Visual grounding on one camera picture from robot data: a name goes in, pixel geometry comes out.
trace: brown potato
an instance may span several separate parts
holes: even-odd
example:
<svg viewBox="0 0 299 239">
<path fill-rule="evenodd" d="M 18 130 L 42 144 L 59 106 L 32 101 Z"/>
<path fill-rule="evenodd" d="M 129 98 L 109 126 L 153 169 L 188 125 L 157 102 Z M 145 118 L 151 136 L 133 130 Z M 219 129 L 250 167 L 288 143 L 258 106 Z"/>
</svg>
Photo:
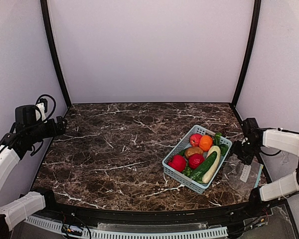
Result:
<svg viewBox="0 0 299 239">
<path fill-rule="evenodd" d="M 188 159 L 190 156 L 196 153 L 203 155 L 204 151 L 200 147 L 190 147 L 185 151 L 185 157 Z"/>
</svg>

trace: transparent plastic bag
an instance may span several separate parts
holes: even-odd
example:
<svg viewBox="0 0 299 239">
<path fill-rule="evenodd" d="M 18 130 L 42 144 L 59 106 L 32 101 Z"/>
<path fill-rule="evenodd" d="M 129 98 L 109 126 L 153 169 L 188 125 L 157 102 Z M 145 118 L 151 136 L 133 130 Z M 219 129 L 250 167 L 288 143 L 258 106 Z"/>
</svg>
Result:
<svg viewBox="0 0 299 239">
<path fill-rule="evenodd" d="M 232 189 L 248 199 L 251 190 L 258 186 L 264 166 L 254 160 L 251 165 L 245 165 L 235 154 L 225 162 L 222 181 L 227 182 Z"/>
</svg>

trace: plastic basket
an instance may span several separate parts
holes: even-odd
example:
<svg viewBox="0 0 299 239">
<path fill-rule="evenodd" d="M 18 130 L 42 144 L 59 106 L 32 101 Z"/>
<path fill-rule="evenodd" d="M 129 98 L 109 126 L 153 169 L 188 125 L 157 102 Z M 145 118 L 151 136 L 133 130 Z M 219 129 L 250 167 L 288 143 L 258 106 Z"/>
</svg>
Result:
<svg viewBox="0 0 299 239">
<path fill-rule="evenodd" d="M 174 147 L 174 149 L 168 154 L 168 156 L 166 156 L 166 158 L 163 160 L 163 166 L 164 166 L 164 173 L 167 174 L 168 176 L 170 176 L 171 178 L 175 179 L 176 181 L 178 181 L 179 183 L 185 185 L 187 188 L 190 188 L 191 190 L 195 191 L 196 193 L 202 194 L 212 183 L 212 181 L 214 180 L 216 174 L 218 173 L 221 165 L 223 164 L 231 146 L 232 146 L 232 142 L 224 137 L 220 138 L 220 143 L 224 143 L 226 145 L 228 145 L 228 150 L 227 153 L 225 154 L 225 156 L 221 156 L 220 157 L 220 162 L 218 165 L 218 168 L 216 170 L 216 172 L 214 173 L 213 177 L 211 178 L 211 180 L 209 181 L 208 184 L 200 184 L 195 182 L 194 180 L 186 177 L 185 175 L 183 175 L 182 173 L 176 171 L 175 169 L 171 168 L 168 166 L 168 162 L 169 160 L 176 154 L 178 154 L 179 152 L 181 152 L 183 149 L 191 147 L 190 143 L 189 143 L 189 138 L 191 137 L 192 134 L 195 133 L 199 133 L 201 135 L 210 135 L 210 136 L 214 136 L 215 133 L 202 127 L 199 125 L 194 125 L 193 128 L 191 128 L 191 130 L 181 139 L 181 141 Z"/>
</svg>

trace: marble surface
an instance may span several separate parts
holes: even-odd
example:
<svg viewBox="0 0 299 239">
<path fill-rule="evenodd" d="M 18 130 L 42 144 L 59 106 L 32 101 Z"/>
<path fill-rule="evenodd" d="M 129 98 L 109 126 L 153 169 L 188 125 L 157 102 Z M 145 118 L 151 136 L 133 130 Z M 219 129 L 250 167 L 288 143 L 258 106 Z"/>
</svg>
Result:
<svg viewBox="0 0 299 239">
<path fill-rule="evenodd" d="M 242 130 L 228 104 L 148 103 L 73 105 L 67 132 L 55 138 L 34 187 L 57 202 L 109 210 L 176 211 L 247 201 L 222 169 L 199 195 L 164 176 L 162 160 L 195 124 L 233 142 Z M 262 174 L 261 184 L 266 180 Z"/>
</svg>

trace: white wall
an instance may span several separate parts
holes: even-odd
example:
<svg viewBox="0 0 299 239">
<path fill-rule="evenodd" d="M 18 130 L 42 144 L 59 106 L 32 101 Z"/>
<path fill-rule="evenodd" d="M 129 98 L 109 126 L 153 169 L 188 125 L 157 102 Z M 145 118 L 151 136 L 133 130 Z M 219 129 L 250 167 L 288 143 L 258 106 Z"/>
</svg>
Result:
<svg viewBox="0 0 299 239">
<path fill-rule="evenodd" d="M 242 119 L 255 117 L 261 127 L 299 131 L 299 0 L 262 1 L 237 109 Z M 273 180 L 296 169 L 297 158 L 286 156 L 264 156 Z M 289 203 L 299 230 L 299 195 Z"/>
<path fill-rule="evenodd" d="M 14 109 L 35 104 L 41 94 L 57 100 L 55 115 L 64 103 L 45 36 L 39 0 L 0 0 L 0 140 L 14 122 Z M 47 148 L 28 154 L 10 174 L 0 193 L 0 205 L 27 193 Z"/>
<path fill-rule="evenodd" d="M 253 1 L 50 0 L 74 103 L 231 102 Z"/>
</svg>

